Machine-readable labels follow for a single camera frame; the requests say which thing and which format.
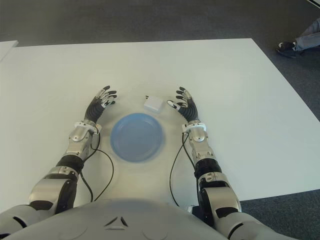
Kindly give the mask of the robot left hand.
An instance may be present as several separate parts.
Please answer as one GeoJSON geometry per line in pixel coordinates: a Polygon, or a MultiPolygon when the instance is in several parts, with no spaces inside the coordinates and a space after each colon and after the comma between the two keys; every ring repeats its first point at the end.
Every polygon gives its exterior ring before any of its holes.
{"type": "Polygon", "coordinates": [[[96,123],[103,114],[104,110],[108,106],[115,104],[116,98],[117,91],[110,90],[109,85],[99,90],[99,92],[93,97],[92,101],[88,105],[85,111],[84,120],[96,123]]]}

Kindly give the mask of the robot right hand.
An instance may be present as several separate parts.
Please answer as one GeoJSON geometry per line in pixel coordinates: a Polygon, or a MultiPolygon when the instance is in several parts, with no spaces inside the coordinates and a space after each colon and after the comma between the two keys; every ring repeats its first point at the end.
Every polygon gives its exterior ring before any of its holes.
{"type": "Polygon", "coordinates": [[[180,86],[176,93],[176,99],[181,100],[181,102],[167,100],[167,104],[183,116],[188,123],[199,123],[198,109],[189,91],[180,86]]]}

